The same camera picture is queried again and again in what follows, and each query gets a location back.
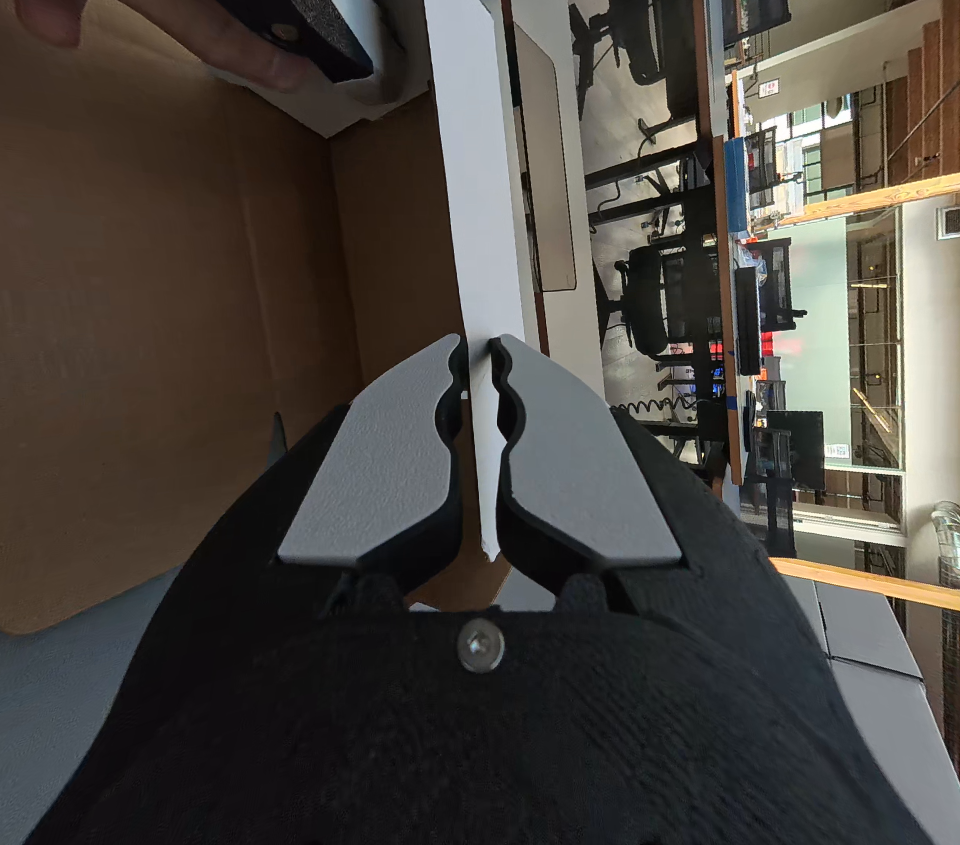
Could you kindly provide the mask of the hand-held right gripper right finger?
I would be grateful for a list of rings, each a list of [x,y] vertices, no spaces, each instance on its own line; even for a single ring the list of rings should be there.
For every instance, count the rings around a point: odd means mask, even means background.
[[[503,448],[496,535],[512,568],[555,596],[595,581],[609,609],[649,609],[635,584],[685,570],[685,469],[628,431],[594,390],[514,335],[488,342]]]

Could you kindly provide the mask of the flat blue box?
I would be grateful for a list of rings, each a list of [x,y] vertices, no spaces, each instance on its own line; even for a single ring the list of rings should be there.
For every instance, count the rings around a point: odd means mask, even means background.
[[[724,182],[727,233],[732,237],[748,235],[751,191],[744,136],[724,142]]]

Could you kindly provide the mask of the silver flexible duct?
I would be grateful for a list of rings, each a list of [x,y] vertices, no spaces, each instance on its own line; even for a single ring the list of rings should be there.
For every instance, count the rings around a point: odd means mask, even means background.
[[[959,505],[942,500],[931,512],[939,551],[939,584],[959,590]]]

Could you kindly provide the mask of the long black device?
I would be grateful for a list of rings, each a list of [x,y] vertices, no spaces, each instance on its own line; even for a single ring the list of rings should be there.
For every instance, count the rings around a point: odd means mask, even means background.
[[[735,269],[734,291],[738,374],[757,376],[762,371],[762,315],[756,266]]]

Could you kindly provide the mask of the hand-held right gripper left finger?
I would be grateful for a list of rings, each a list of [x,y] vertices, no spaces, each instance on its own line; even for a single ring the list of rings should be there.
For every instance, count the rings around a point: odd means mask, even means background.
[[[278,547],[283,564],[387,575],[409,594],[455,560],[468,362],[450,333],[354,397]]]

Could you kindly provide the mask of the white cardboard box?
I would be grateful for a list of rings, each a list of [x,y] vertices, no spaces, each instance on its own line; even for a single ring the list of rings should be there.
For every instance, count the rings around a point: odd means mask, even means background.
[[[186,561],[267,459],[466,323],[436,88],[328,140],[126,0],[2,0],[2,632]]]

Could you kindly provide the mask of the black monitor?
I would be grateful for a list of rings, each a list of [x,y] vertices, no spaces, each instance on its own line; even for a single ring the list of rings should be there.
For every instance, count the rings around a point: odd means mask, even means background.
[[[766,413],[767,429],[786,446],[789,479],[810,492],[826,489],[824,413],[812,410],[772,409]]]

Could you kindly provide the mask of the light wooden beam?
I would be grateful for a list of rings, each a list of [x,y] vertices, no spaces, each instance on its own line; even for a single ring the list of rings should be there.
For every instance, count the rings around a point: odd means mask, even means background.
[[[774,227],[777,229],[787,228],[834,217],[888,210],[911,202],[955,195],[959,192],[959,179],[959,173],[952,173],[889,187],[873,188],[841,198],[810,203],[804,207],[801,214],[776,219]]]
[[[858,571],[838,565],[771,557],[770,564],[783,576],[821,582],[835,587],[882,595],[887,599],[921,604],[959,613],[959,589],[903,578]]]

